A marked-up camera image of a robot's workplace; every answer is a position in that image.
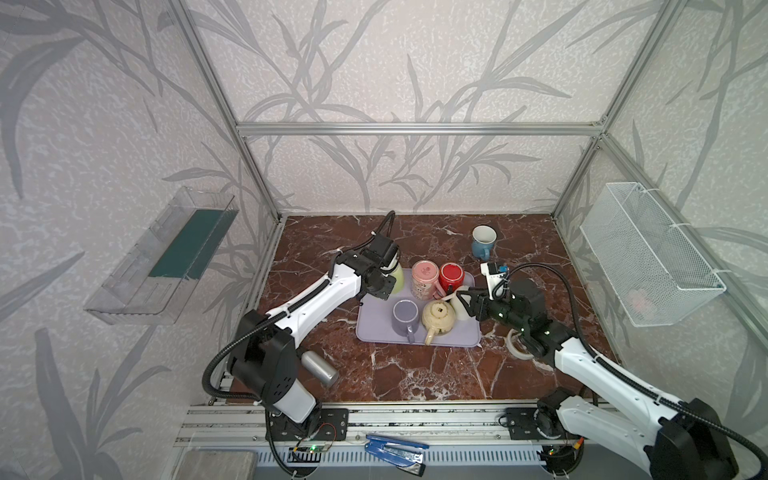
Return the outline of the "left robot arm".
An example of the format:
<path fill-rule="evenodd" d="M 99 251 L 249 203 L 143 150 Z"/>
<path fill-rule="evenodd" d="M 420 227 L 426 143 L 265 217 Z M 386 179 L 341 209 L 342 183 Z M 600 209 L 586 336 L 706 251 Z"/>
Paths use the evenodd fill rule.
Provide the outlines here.
<path fill-rule="evenodd" d="M 367 295 L 388 299 L 398 261 L 398 245 L 381 233 L 355 248 L 337 251 L 328 271 L 296 297 L 265 314 L 251 310 L 241 318 L 235 339 L 203 371 L 203 390 L 219 399 L 258 402 L 296 425 L 311 422 L 320 407 L 297 379 L 298 348 L 348 300 L 360 301 Z"/>

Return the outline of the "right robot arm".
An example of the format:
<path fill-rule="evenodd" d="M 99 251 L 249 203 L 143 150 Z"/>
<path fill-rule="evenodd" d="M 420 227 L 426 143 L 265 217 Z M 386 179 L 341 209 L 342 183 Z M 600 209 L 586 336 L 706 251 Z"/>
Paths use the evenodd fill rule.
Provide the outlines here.
<path fill-rule="evenodd" d="M 560 390 L 541 403 L 563 430 L 600 444 L 654 479 L 734 479 L 739 465 L 732 445 L 738 443 L 758 458 L 755 478 L 766 478 L 767 456 L 760 447 L 723 426 L 702 400 L 669 396 L 594 350 L 581 339 L 580 329 L 549 317 L 532 282 L 513 282 L 508 297 L 496 298 L 488 288 L 458 290 L 455 297 L 470 317 L 520 333 L 534 358 L 575 378 L 614 408 L 605 411 Z"/>

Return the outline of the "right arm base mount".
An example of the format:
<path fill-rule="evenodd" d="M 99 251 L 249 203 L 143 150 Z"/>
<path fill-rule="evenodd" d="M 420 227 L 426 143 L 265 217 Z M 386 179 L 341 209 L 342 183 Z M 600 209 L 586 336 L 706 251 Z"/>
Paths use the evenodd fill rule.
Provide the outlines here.
<path fill-rule="evenodd" d="M 560 440 L 565 436 L 557 417 L 548 407 L 516 405 L 506 408 L 497 423 L 511 440 Z"/>

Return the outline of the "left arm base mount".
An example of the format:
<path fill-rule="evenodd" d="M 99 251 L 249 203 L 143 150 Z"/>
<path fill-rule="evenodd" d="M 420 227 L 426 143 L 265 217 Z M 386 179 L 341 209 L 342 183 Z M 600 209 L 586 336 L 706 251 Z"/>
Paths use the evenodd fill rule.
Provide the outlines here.
<path fill-rule="evenodd" d="M 302 423 L 296 423 L 285 415 L 268 413 L 266 426 L 274 441 L 319 440 L 335 442 L 346 439 L 350 410 L 346 408 L 320 408 L 310 413 Z"/>

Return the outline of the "blue mug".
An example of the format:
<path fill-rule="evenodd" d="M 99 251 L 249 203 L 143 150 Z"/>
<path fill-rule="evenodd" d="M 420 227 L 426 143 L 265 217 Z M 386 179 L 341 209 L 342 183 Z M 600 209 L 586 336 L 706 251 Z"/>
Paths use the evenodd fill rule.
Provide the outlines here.
<path fill-rule="evenodd" d="M 478 225 L 472 231 L 471 251 L 474 258 L 488 262 L 497 240 L 497 232 L 489 225 Z"/>

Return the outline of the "light green mug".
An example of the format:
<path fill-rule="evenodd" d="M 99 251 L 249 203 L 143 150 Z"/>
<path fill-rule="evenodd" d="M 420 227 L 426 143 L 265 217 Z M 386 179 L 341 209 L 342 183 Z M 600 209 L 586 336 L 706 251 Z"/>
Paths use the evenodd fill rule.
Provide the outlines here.
<path fill-rule="evenodd" d="M 405 285 L 405 277 L 404 277 L 404 271 L 403 271 L 402 265 L 400 263 L 397 263 L 396 267 L 389 274 L 389 276 L 395 280 L 391 294 L 396 295 L 403 290 Z"/>

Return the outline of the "white mug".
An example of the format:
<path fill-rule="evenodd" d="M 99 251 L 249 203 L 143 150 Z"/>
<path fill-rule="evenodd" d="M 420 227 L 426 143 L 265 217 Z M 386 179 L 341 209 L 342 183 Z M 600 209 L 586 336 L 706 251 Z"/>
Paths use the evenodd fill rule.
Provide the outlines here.
<path fill-rule="evenodd" d="M 460 286 L 453 293 L 445 296 L 443 301 L 454 310 L 457 321 L 467 321 L 474 317 L 470 312 L 472 295 L 469 286 Z"/>

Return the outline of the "pink patterned mug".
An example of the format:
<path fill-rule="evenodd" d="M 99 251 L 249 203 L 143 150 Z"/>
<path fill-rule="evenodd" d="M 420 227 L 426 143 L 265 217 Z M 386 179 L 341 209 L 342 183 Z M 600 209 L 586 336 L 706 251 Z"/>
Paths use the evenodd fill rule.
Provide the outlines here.
<path fill-rule="evenodd" d="M 430 260 L 421 260 L 411 269 L 411 293 L 419 300 L 441 299 L 446 292 L 440 284 L 440 268 Z"/>

